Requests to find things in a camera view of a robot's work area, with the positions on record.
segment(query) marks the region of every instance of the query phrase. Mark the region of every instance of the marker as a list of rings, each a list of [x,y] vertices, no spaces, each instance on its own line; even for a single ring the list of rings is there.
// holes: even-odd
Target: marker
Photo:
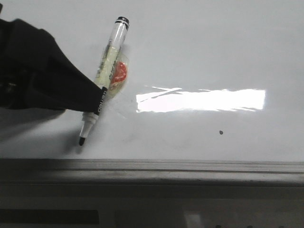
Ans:
[[[106,92],[110,86],[111,79],[115,71],[117,57],[120,53],[121,47],[124,43],[125,36],[129,29],[129,20],[125,17],[119,17],[114,24],[114,28],[110,35],[108,45],[103,54],[101,64],[98,68],[94,83],[102,89],[102,97],[99,104],[97,104],[97,112],[83,113],[82,120],[84,125],[80,132],[79,145],[83,145],[93,125],[96,123],[101,112],[102,104],[105,100]]]

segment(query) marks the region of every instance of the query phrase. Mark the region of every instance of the whiteboard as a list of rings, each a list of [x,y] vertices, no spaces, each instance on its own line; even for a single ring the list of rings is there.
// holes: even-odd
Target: whiteboard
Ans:
[[[78,145],[82,113],[0,109],[1,158],[304,161],[304,2],[3,0],[94,79],[118,16],[129,75]]]

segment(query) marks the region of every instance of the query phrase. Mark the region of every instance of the whiteboard frame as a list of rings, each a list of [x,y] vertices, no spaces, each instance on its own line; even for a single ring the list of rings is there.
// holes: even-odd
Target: whiteboard frame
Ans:
[[[1,184],[304,186],[304,162],[1,159]]]

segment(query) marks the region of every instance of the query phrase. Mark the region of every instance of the black marker tip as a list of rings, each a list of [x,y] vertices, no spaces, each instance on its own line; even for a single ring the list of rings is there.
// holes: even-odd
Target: black marker tip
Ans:
[[[83,145],[85,143],[86,138],[80,137],[79,138],[79,145]]]

